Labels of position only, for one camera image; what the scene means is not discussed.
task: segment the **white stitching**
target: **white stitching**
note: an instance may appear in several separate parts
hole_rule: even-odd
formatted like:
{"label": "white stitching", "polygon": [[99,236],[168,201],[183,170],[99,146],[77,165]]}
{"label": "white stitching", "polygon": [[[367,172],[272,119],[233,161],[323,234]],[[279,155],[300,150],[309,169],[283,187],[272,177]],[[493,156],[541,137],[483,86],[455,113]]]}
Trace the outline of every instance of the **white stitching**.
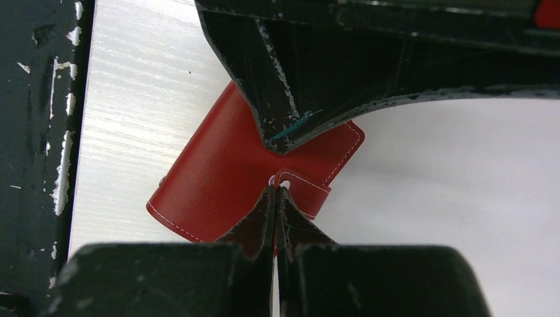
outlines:
{"label": "white stitching", "polygon": [[[342,158],[342,160],[341,160],[341,161],[338,163],[338,165],[333,169],[333,171],[332,171],[331,174],[327,177],[327,179],[325,180],[325,182],[323,182],[323,186],[325,186],[325,185],[327,184],[327,182],[329,181],[329,179],[334,175],[334,173],[336,172],[336,170],[340,167],[340,165],[341,165],[341,164],[344,162],[344,160],[348,157],[348,155],[350,154],[350,152],[352,152],[352,150],[356,147],[356,145],[358,145],[358,143],[359,143],[360,140],[361,140],[360,133],[358,133],[358,131],[354,130],[348,123],[345,123],[345,125],[346,125],[348,128],[350,128],[350,130],[354,131],[354,133],[356,133],[356,135],[358,136],[358,140],[357,140],[356,143],[354,143],[354,145],[350,148],[350,151],[348,151],[348,153],[346,153],[346,155],[344,155],[344,157]],[[300,180],[306,182],[307,184],[310,184],[311,186],[317,187],[318,189],[322,190],[323,192],[326,192],[327,194],[329,193],[329,192],[326,191],[325,189],[323,189],[323,188],[321,188],[321,187],[319,187],[319,186],[313,184],[312,182],[309,182],[309,181],[307,181],[307,180],[304,180],[303,178],[301,178],[301,177],[299,177],[299,176],[297,176],[297,175],[294,175],[294,174],[292,174],[292,173],[289,173],[289,172],[282,172],[282,174],[280,174],[280,177],[282,177],[282,175],[284,175],[284,174],[288,174],[288,175],[294,176],[295,178],[298,178],[298,179],[300,179]],[[173,227],[175,227],[175,228],[181,230],[182,232],[184,232],[184,233],[190,235],[191,237],[195,238],[195,239],[196,239],[197,241],[199,241],[199,242],[204,242],[204,241],[200,240],[199,238],[197,238],[196,236],[194,236],[192,233],[186,231],[185,229],[179,227],[178,225],[175,225],[172,221],[170,221],[169,219],[167,219],[164,215],[160,214],[159,211],[157,211],[156,207],[154,207],[154,205],[152,205],[152,203],[151,203],[150,201],[148,201],[148,205],[155,211],[155,213],[156,213],[159,217],[161,217],[163,220],[165,220],[165,221],[167,221],[168,223],[170,223],[171,225],[173,225]],[[303,213],[304,215],[306,215],[306,216],[312,218],[312,219],[315,219],[315,216],[309,215],[308,213],[305,213],[305,212],[303,212],[303,211],[300,211],[300,212]]]}
{"label": "white stitching", "polygon": [[358,131],[354,130],[348,123],[345,123],[345,125],[347,127],[350,128],[350,130],[354,131],[354,133],[356,133],[356,135],[358,136],[358,141],[356,141],[356,143],[354,143],[354,145],[350,148],[350,151],[348,151],[348,153],[346,153],[346,155],[342,158],[342,160],[340,161],[340,163],[338,163],[338,165],[333,169],[333,171],[331,172],[331,174],[329,175],[329,177],[327,177],[327,179],[325,180],[325,182],[323,182],[323,186],[326,186],[327,182],[329,181],[329,179],[334,175],[334,172],[336,172],[336,170],[340,167],[340,165],[342,163],[344,163],[344,160],[348,157],[348,155],[350,155],[350,152],[352,152],[352,150],[356,147],[356,145],[358,145],[358,143],[360,142],[360,140],[362,139],[360,137],[360,133],[358,133]]}
{"label": "white stitching", "polygon": [[303,178],[301,178],[301,177],[299,177],[299,176],[297,176],[297,175],[294,175],[294,174],[292,174],[292,173],[290,173],[290,172],[282,172],[282,174],[280,174],[279,178],[282,179],[282,175],[284,175],[284,174],[288,174],[288,175],[294,176],[295,178],[299,178],[300,180],[306,182],[307,184],[310,184],[311,186],[317,187],[318,189],[322,190],[323,192],[326,192],[327,194],[329,193],[329,192],[328,192],[327,190],[325,190],[324,188],[321,188],[321,187],[319,187],[319,186],[313,184],[312,182],[309,182],[308,180],[304,180]]}
{"label": "white stitching", "polygon": [[175,226],[175,228],[181,230],[182,232],[192,236],[193,238],[195,238],[196,240],[200,241],[200,242],[204,242],[202,240],[200,240],[199,238],[197,238],[196,236],[194,236],[192,233],[185,231],[183,228],[179,227],[178,225],[175,225],[173,222],[171,222],[169,219],[167,219],[166,217],[164,217],[164,215],[160,214],[159,211],[157,211],[156,207],[154,207],[154,205],[152,205],[152,203],[150,201],[148,201],[148,205],[150,207],[152,207],[152,209],[154,209],[154,211],[158,214],[159,217],[162,217],[163,220],[167,221],[168,223],[170,223],[171,225]]}

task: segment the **worn black paint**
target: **worn black paint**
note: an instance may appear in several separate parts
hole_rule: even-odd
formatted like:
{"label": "worn black paint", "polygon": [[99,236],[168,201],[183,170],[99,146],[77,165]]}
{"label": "worn black paint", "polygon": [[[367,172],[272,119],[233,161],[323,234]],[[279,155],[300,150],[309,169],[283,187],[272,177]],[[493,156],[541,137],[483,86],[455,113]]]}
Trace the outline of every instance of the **worn black paint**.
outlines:
{"label": "worn black paint", "polygon": [[560,32],[534,27],[533,0],[196,2],[278,153],[389,106],[558,98]]}
{"label": "worn black paint", "polygon": [[[50,296],[50,278],[67,258],[94,6],[93,0],[81,2],[80,20],[75,1],[0,3],[0,292],[28,299],[32,315]],[[76,26],[82,30],[78,46],[66,37]],[[77,66],[74,80],[70,68],[59,69],[52,87],[55,59]],[[76,98],[72,116],[66,113],[70,92]],[[73,141],[69,200],[57,216],[51,194],[66,131]]]}
{"label": "worn black paint", "polygon": [[270,316],[275,246],[282,316],[489,316],[457,251],[339,246],[273,186],[214,243],[85,246],[46,316]]}

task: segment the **white background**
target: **white background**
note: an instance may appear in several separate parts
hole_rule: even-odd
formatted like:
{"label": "white background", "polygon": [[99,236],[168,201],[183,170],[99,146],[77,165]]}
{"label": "white background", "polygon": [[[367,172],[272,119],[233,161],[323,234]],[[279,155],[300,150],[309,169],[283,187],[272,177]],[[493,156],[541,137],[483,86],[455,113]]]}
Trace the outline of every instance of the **white background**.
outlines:
{"label": "white background", "polygon": [[[144,204],[228,82],[191,0],[97,1],[71,254],[184,242]],[[496,316],[560,316],[560,102],[432,102],[355,121],[366,141],[320,228],[340,243],[453,246]]]}

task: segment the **black plastic part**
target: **black plastic part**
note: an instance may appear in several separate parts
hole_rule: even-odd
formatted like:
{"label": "black plastic part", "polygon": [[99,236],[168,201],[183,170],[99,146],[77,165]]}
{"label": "black plastic part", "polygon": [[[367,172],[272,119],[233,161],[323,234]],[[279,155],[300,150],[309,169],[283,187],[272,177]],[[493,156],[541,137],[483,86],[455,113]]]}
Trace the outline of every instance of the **black plastic part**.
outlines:
{"label": "black plastic part", "polygon": [[355,116],[457,98],[559,98],[536,2],[197,0],[205,35],[286,153]]}
{"label": "black plastic part", "polygon": [[45,316],[247,316],[231,312],[234,297],[255,300],[257,288],[237,289],[248,266],[228,244],[86,246],[61,271]]}
{"label": "black plastic part", "polygon": [[303,246],[291,316],[490,316],[457,251],[439,246]]}
{"label": "black plastic part", "polygon": [[338,246],[272,186],[215,243],[82,248],[46,316],[270,316],[275,233],[282,316],[489,316],[453,249]]}
{"label": "black plastic part", "polygon": [[0,306],[17,296],[18,317],[37,316],[67,258],[93,8],[0,2]]}

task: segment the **red leather wallet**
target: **red leather wallet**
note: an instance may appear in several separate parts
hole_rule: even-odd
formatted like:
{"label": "red leather wallet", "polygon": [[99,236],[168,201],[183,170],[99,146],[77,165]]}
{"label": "red leather wallet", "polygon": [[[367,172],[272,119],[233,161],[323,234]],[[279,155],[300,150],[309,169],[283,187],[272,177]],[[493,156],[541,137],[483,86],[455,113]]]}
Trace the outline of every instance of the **red leather wallet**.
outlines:
{"label": "red leather wallet", "polygon": [[541,0],[534,18],[535,24],[540,28],[560,30],[560,1]]}
{"label": "red leather wallet", "polygon": [[364,141],[353,122],[290,153],[262,145],[254,117],[231,83],[149,200],[148,212],[192,242],[214,241],[245,217],[272,176],[290,182],[298,208],[313,219],[328,185]]}

